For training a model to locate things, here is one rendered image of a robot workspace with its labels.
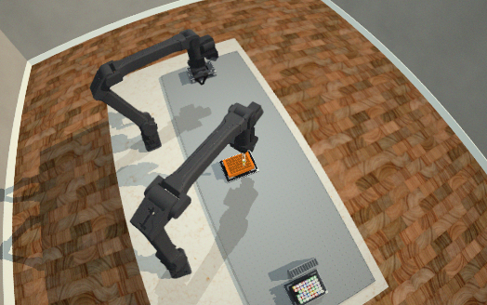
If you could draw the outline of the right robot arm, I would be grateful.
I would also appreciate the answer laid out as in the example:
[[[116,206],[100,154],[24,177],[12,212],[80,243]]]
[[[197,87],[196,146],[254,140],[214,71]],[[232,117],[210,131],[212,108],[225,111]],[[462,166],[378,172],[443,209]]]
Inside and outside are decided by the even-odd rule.
[[[171,218],[178,219],[190,205],[191,198],[185,194],[235,137],[246,138],[251,133],[252,142],[254,126],[262,114],[261,105],[253,101],[248,107],[238,102],[232,104],[221,124],[174,173],[165,179],[158,175],[145,189],[145,197],[130,223],[156,247],[155,257],[167,267],[173,279],[189,274],[191,270],[188,257],[182,248],[176,249],[164,226]]]

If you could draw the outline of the orange tube rack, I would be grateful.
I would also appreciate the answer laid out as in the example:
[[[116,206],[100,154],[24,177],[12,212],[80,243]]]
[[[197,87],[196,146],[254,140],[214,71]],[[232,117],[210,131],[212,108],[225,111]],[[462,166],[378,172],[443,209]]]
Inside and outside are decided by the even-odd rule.
[[[243,166],[242,154],[235,155],[231,158],[223,160],[223,164],[227,170],[229,178],[243,174],[244,172],[254,169],[255,166],[248,152],[245,153],[245,166]],[[235,172],[236,171],[236,172]]]

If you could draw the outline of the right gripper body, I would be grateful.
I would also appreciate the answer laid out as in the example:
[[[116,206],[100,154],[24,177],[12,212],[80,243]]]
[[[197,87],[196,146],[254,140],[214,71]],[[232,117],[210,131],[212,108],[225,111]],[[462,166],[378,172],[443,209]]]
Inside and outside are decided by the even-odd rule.
[[[255,146],[256,146],[256,143],[258,141],[258,137],[257,136],[254,136],[252,142],[251,142],[251,133],[248,137],[246,138],[240,138],[240,137],[235,137],[230,143],[229,145],[232,147],[232,148],[235,148],[235,149],[238,149],[238,150],[241,150],[243,152],[247,152],[248,151],[253,151],[255,149]]]

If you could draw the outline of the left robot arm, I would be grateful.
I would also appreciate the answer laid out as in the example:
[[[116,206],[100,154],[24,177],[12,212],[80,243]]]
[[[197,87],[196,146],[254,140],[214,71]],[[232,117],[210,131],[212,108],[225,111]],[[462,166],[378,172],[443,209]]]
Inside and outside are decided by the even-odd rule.
[[[204,58],[212,61],[216,61],[218,58],[218,52],[213,37],[207,34],[200,38],[200,36],[193,30],[187,29],[161,43],[140,50],[124,59],[116,61],[111,60],[102,64],[90,86],[90,90],[95,100],[101,100],[108,104],[139,127],[141,131],[140,135],[142,136],[147,151],[161,145],[157,133],[158,126],[153,121],[154,118],[147,112],[141,113],[141,111],[137,110],[108,88],[122,82],[123,77],[128,73],[184,49],[187,49],[190,59],[197,59],[201,56],[197,60],[198,68],[205,66]]]

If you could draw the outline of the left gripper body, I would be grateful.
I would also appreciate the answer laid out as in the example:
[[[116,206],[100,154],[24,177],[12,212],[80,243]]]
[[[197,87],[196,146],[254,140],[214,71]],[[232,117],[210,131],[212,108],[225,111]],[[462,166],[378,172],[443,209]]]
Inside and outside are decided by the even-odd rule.
[[[203,73],[199,73],[198,74],[199,71],[206,71],[206,67],[205,66],[204,67],[201,67],[201,68],[198,68],[197,60],[199,58],[197,58],[197,59],[190,59],[189,58],[189,60],[188,60],[188,63],[190,65],[190,67],[191,67],[191,71],[192,71],[192,75],[193,75],[194,79],[197,79],[197,78],[200,78],[200,77],[203,77],[204,76]]]

